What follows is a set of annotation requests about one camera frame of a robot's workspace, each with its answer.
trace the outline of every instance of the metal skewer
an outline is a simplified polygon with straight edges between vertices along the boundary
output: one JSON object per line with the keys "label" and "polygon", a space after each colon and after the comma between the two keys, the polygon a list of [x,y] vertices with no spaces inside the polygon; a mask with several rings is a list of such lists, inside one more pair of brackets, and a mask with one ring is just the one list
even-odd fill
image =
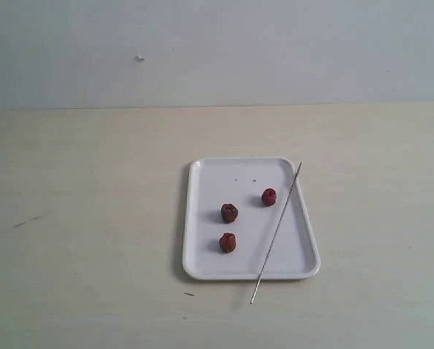
{"label": "metal skewer", "polygon": [[284,208],[283,208],[283,211],[281,213],[280,220],[278,221],[278,225],[276,226],[275,234],[273,234],[272,242],[270,244],[270,247],[268,248],[267,256],[265,257],[265,261],[263,263],[262,270],[260,271],[259,279],[257,280],[257,285],[255,285],[254,293],[252,294],[250,304],[252,304],[254,302],[255,294],[257,293],[257,289],[259,288],[260,280],[262,280],[262,274],[263,274],[263,271],[265,269],[265,265],[267,264],[268,258],[270,256],[270,252],[272,252],[273,242],[275,242],[276,234],[278,233],[278,229],[280,228],[280,224],[281,224],[281,221],[283,219],[284,212],[286,211],[286,208],[288,207],[289,198],[291,198],[292,189],[294,188],[294,184],[296,184],[297,175],[299,174],[299,171],[301,170],[301,165],[302,165],[302,162],[299,163],[299,167],[297,167],[296,174],[294,175],[294,179],[293,179],[292,184],[291,184],[291,189],[289,189],[288,198],[286,199],[286,203],[284,204]]}

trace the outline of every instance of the white tray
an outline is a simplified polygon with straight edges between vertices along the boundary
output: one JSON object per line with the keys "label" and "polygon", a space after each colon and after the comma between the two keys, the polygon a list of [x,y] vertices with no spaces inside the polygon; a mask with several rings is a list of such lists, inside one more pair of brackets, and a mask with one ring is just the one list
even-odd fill
{"label": "white tray", "polygon": [[[296,169],[281,157],[200,159],[190,166],[183,267],[200,280],[257,279],[283,211]],[[261,195],[276,190],[273,206]],[[222,221],[223,204],[238,210],[235,222]],[[236,235],[236,249],[224,253],[223,233]],[[315,275],[320,257],[300,188],[294,187],[281,222],[264,279],[300,279]]]}

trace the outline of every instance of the table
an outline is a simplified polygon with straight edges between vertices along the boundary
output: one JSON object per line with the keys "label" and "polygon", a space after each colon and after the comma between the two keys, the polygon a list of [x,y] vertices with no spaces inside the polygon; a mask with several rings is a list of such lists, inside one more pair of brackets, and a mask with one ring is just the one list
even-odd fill
{"label": "table", "polygon": [[[302,160],[322,266],[182,270],[188,165]],[[434,348],[434,103],[0,111],[0,348]]]}

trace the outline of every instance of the white wall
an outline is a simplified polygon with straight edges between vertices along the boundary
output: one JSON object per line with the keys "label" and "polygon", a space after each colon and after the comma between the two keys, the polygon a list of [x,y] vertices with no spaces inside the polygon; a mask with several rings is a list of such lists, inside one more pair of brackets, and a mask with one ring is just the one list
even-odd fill
{"label": "white wall", "polygon": [[0,0],[0,108],[390,100],[434,100],[434,0]]}

